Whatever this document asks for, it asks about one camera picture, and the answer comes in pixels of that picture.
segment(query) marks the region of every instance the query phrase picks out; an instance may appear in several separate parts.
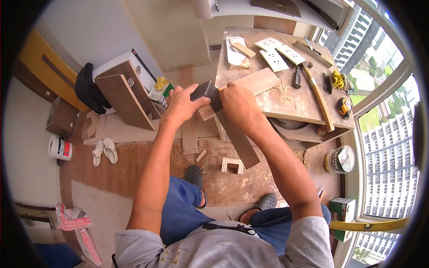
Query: tape measure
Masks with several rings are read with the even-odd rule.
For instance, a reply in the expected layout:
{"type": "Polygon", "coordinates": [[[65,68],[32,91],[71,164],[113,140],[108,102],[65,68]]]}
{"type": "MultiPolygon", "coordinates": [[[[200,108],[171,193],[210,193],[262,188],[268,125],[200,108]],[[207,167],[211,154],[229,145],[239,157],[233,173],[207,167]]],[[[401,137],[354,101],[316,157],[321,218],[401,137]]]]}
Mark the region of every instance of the tape measure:
{"type": "Polygon", "coordinates": [[[338,112],[343,116],[344,119],[349,119],[351,114],[351,104],[346,98],[340,98],[337,102],[338,112]]]}
{"type": "Polygon", "coordinates": [[[408,218],[388,220],[377,223],[346,223],[338,220],[331,220],[329,228],[343,231],[358,231],[358,232],[385,232],[399,228],[403,228],[407,225],[408,218]]]}

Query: forearm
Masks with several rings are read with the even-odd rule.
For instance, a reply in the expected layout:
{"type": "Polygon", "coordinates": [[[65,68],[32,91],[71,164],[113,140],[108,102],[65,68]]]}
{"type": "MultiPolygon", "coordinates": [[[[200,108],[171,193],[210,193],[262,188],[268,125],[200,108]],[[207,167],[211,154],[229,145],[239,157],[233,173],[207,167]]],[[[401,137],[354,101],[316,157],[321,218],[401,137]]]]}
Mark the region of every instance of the forearm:
{"type": "Polygon", "coordinates": [[[171,148],[177,129],[168,122],[160,123],[134,197],[127,229],[146,229],[159,234],[169,187],[171,148]]]}
{"type": "Polygon", "coordinates": [[[265,116],[254,118],[254,131],[248,135],[265,155],[277,188],[291,208],[293,219],[310,216],[308,213],[322,216],[317,190],[303,163],[265,116]]]}

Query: white electrical outlet plate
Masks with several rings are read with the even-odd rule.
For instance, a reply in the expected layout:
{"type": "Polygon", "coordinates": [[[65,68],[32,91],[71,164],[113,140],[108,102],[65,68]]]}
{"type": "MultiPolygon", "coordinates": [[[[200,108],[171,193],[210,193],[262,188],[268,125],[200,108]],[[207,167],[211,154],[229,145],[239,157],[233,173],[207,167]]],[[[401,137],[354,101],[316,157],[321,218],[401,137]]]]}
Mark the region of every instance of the white electrical outlet plate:
{"type": "Polygon", "coordinates": [[[270,51],[275,48],[278,48],[279,46],[282,46],[283,43],[272,37],[268,37],[261,41],[256,42],[255,45],[265,51],[270,51]]]}
{"type": "Polygon", "coordinates": [[[304,57],[299,55],[295,50],[291,49],[287,45],[282,45],[276,48],[278,52],[282,53],[286,58],[293,62],[293,64],[298,65],[305,61],[304,57]]]}
{"type": "Polygon", "coordinates": [[[265,61],[268,63],[273,72],[289,69],[289,66],[286,64],[286,62],[284,62],[283,58],[275,49],[270,51],[259,50],[259,52],[261,53],[262,57],[264,57],[265,61]]]}

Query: yellow level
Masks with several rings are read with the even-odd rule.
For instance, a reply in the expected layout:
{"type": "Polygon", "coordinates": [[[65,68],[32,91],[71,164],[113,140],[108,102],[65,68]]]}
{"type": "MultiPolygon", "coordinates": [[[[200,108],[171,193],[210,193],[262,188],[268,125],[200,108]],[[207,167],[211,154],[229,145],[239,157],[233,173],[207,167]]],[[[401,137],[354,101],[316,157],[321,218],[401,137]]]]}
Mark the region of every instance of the yellow level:
{"type": "Polygon", "coordinates": [[[358,232],[384,232],[405,227],[408,218],[388,220],[379,223],[345,223],[342,221],[331,220],[329,228],[343,231],[358,232]]]}

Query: blue pants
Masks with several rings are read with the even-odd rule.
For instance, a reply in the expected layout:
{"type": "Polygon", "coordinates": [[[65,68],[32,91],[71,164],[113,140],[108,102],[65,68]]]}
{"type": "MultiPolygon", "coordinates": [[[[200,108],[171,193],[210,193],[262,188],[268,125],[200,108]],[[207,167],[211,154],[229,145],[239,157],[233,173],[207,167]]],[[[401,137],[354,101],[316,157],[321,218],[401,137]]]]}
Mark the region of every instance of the blue pants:
{"type": "MultiPolygon", "coordinates": [[[[214,219],[207,217],[195,207],[202,200],[201,191],[189,182],[170,176],[167,199],[162,210],[160,236],[165,245],[171,245],[190,232],[214,219]]],[[[323,217],[330,223],[331,214],[322,206],[323,217]]],[[[270,243],[277,254],[284,254],[286,240],[292,225],[289,208],[273,208],[255,213],[250,218],[250,225],[260,238],[270,243]]]]}

